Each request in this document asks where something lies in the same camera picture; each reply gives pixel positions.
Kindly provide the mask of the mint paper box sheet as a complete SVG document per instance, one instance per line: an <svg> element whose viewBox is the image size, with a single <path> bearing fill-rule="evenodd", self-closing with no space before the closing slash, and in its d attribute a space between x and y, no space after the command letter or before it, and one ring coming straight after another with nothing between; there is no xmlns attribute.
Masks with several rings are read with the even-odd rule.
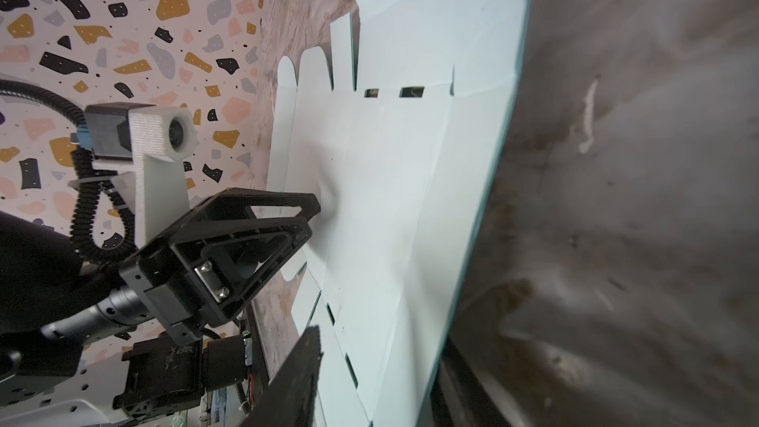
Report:
<svg viewBox="0 0 759 427"><path fill-rule="evenodd" d="M513 109L530 0L356 0L281 59L267 186L316 195L293 316L319 426L413 426Z"/></svg>

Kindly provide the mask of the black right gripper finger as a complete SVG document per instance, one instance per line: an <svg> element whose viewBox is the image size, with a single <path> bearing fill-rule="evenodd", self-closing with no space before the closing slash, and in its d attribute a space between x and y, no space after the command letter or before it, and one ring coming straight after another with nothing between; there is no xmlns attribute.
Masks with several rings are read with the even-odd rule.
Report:
<svg viewBox="0 0 759 427"><path fill-rule="evenodd" d="M241 426L313 426L321 359L320 329L310 326Z"/></svg>

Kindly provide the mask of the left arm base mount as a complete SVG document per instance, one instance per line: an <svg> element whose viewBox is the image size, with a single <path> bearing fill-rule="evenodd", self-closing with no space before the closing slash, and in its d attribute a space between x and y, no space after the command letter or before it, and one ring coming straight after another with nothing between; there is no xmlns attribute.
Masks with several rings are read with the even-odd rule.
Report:
<svg viewBox="0 0 759 427"><path fill-rule="evenodd" d="M206 393L247 380L245 338L241 335L177 345L162 336L124 353L126 383L113 407L128 415L128 426L189 410Z"/></svg>

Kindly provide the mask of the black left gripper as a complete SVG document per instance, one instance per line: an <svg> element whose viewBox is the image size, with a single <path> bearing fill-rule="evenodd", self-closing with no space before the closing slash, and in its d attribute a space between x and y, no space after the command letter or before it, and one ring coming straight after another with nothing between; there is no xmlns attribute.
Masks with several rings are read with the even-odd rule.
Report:
<svg viewBox="0 0 759 427"><path fill-rule="evenodd" d="M298 208L293 217L256 217L254 207ZM314 194L230 188L177 221L178 237L199 237L185 260L158 238L119 265L119 275L177 344L225 325L312 236Z"/></svg>

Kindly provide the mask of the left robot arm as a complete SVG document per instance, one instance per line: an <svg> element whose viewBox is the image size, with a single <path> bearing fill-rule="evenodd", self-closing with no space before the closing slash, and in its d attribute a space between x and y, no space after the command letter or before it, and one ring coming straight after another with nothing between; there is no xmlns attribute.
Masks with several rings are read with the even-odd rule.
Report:
<svg viewBox="0 0 759 427"><path fill-rule="evenodd" d="M63 235L1 218L1 402L71 378L85 345L158 321L178 345L236 318L312 237L316 196L228 189L91 274Z"/></svg>

